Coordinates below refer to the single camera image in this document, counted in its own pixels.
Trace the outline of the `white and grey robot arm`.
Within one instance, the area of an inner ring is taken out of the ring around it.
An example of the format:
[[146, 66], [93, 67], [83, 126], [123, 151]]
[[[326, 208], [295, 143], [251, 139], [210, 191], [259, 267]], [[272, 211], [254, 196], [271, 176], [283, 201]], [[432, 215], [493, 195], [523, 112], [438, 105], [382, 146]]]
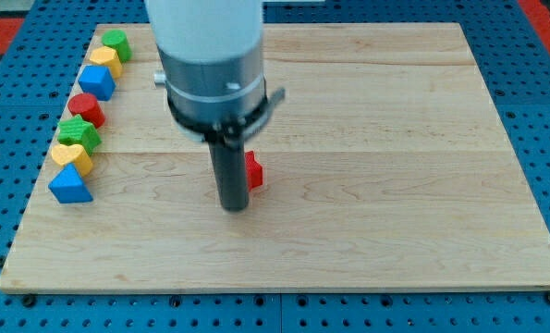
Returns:
[[261, 0], [145, 0], [168, 106], [195, 140], [239, 147], [269, 121]]

